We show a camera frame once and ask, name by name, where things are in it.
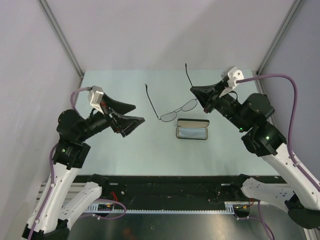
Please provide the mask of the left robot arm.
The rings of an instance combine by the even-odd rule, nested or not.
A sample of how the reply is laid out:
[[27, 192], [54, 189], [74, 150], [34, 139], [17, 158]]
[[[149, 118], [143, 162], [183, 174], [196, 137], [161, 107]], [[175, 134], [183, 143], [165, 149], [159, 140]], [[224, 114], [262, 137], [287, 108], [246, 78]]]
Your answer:
[[86, 140], [111, 128], [114, 133], [128, 136], [145, 119], [128, 116], [136, 109], [129, 103], [116, 101], [105, 93], [98, 97], [91, 93], [90, 115], [83, 118], [75, 108], [63, 111], [58, 117], [58, 143], [49, 154], [50, 175], [40, 200], [28, 219], [23, 240], [66, 240], [81, 214], [96, 200], [105, 200], [113, 194], [110, 180], [93, 174], [67, 205], [65, 198], [78, 175], [91, 147]]

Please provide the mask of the aluminium frame post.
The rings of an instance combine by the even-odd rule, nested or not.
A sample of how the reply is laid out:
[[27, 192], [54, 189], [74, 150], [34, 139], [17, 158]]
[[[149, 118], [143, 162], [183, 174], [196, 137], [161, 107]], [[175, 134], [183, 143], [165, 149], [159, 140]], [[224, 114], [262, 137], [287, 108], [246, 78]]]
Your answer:
[[283, 38], [285, 37], [287, 31], [289, 30], [290, 26], [293, 24], [294, 19], [298, 15], [301, 7], [305, 3], [305, 0], [294, 0], [291, 7], [289, 8], [287, 14], [285, 15], [284, 20], [282, 21], [278, 31], [273, 38], [271, 45], [269, 46], [267, 52], [265, 53], [261, 63], [259, 64], [256, 74], [261, 75], [271, 59], [273, 58], [274, 54], [276, 53], [278, 47], [280, 46]]
[[66, 54], [68, 60], [70, 61], [72, 67], [74, 68], [75, 72], [77, 73], [78, 77], [82, 80], [84, 76], [84, 71], [82, 70], [79, 61], [77, 60], [74, 51], [72, 50], [65, 34], [63, 33], [60, 24], [57, 21], [51, 7], [49, 6], [46, 0], [37, 0], [45, 18], [47, 19], [49, 25], [51, 26], [53, 33], [55, 34], [56, 38], [58, 39], [64, 53]]

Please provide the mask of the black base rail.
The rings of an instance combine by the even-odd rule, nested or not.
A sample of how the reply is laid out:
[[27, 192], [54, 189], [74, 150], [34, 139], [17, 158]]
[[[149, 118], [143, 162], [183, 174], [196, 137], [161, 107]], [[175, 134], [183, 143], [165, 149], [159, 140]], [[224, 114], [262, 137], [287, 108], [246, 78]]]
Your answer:
[[256, 203], [240, 189], [246, 176], [121, 176], [109, 175], [110, 200], [131, 212], [196, 212], [222, 210], [225, 202]]

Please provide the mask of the thin-framed sunglasses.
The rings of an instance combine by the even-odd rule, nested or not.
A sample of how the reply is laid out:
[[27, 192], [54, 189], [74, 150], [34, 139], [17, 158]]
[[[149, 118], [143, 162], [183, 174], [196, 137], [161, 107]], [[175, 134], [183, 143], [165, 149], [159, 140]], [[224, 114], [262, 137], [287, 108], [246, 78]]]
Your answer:
[[193, 110], [197, 105], [198, 105], [198, 101], [193, 98], [189, 101], [187, 101], [184, 105], [182, 105], [181, 107], [178, 107], [177, 109], [171, 111], [171, 112], [168, 112], [166, 114], [163, 114], [163, 115], [158, 115], [153, 103], [152, 103], [152, 100], [150, 98], [150, 95], [149, 95], [149, 91], [148, 91], [148, 85], [145, 83], [144, 84], [145, 86], [145, 93], [146, 93], [146, 96], [148, 98], [148, 101], [152, 107], [152, 110], [156, 116], [156, 118], [159, 120], [159, 121], [162, 121], [164, 123], [169, 123], [169, 122], [172, 122], [173, 120], [175, 120], [177, 118], [177, 115], [179, 112], [189, 112], [191, 110]]

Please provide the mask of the left aluminium frame post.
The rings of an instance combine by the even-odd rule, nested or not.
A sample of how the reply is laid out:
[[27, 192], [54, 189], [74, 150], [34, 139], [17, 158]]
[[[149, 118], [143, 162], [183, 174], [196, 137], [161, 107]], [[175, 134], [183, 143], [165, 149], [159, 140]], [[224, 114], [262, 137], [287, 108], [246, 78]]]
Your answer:
[[49, 6], [46, 0], [37, 0], [45, 18], [47, 19], [49, 25], [51, 26], [53, 33], [55, 34], [56, 38], [58, 39], [64, 53], [66, 54], [68, 60], [70, 61], [72, 67], [74, 68], [75, 72], [77, 73], [78, 77], [82, 80], [84, 76], [84, 71], [82, 70], [79, 61], [77, 60], [74, 51], [72, 50], [65, 34], [63, 33], [60, 24], [57, 21], [51, 7]]

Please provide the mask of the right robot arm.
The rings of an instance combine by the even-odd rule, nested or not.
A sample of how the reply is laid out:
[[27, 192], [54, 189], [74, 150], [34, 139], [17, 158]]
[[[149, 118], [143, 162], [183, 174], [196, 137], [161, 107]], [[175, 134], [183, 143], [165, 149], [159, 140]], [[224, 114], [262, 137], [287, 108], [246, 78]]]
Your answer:
[[197, 98], [205, 113], [217, 110], [235, 125], [241, 133], [246, 149], [272, 166], [285, 180], [290, 189], [282, 189], [260, 182], [253, 177], [240, 174], [231, 184], [231, 196], [242, 201], [245, 197], [261, 200], [277, 207], [299, 226], [314, 229], [320, 225], [320, 191], [313, 183], [319, 184], [302, 163], [294, 162], [288, 151], [288, 142], [268, 118], [274, 113], [268, 97], [252, 93], [243, 103], [229, 93], [223, 92], [221, 82], [209, 86], [194, 86], [190, 91]]

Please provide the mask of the black glasses case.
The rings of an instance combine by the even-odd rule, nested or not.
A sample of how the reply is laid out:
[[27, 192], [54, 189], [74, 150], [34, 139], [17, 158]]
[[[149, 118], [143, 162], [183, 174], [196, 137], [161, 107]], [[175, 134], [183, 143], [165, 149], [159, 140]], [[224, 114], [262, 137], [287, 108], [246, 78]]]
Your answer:
[[184, 140], [207, 140], [209, 125], [210, 121], [207, 119], [179, 118], [176, 137]]

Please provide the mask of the right aluminium frame post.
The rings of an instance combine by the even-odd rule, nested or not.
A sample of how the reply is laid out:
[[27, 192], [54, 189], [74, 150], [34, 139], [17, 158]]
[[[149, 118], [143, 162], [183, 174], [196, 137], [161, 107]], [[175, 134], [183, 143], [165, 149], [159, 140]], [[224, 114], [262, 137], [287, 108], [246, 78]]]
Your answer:
[[291, 7], [289, 8], [287, 14], [285, 15], [284, 20], [282, 21], [278, 31], [273, 38], [271, 45], [269, 46], [267, 52], [265, 53], [261, 63], [259, 64], [256, 74], [261, 75], [271, 59], [273, 58], [274, 54], [276, 53], [278, 47], [280, 46], [283, 38], [285, 37], [287, 31], [289, 30], [290, 26], [293, 24], [294, 19], [298, 15], [301, 7], [305, 3], [305, 0], [294, 0]]

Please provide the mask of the light blue cleaning cloth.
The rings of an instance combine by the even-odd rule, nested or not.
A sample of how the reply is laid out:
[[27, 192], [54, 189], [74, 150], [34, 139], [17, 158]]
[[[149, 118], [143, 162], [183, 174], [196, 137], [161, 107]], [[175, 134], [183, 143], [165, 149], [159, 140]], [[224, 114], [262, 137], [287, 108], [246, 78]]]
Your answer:
[[178, 129], [178, 137], [183, 139], [206, 139], [207, 138], [206, 128], [188, 128], [180, 127]]

